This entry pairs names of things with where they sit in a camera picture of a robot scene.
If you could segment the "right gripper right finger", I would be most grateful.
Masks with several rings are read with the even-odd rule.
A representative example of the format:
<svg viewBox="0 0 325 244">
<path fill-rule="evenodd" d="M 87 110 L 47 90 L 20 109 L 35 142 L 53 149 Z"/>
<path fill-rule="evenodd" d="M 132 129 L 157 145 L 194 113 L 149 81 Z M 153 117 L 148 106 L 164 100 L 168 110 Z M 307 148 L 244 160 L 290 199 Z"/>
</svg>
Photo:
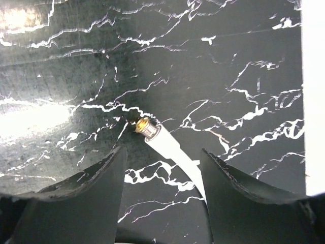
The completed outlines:
<svg viewBox="0 0 325 244">
<path fill-rule="evenodd" d="M 264 183 L 203 149 L 200 167 L 214 243 L 324 243 L 324 194 Z"/>
</svg>

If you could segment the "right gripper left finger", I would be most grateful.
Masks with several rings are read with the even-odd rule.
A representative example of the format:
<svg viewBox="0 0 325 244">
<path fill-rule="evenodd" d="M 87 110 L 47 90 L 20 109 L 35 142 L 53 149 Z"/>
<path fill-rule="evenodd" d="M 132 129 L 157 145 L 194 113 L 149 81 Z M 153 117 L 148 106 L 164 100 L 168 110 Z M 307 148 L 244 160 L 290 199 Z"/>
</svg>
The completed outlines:
<svg viewBox="0 0 325 244">
<path fill-rule="evenodd" d="M 39 192 L 1 194 L 1 243 L 114 243 L 127 150 Z"/>
</svg>

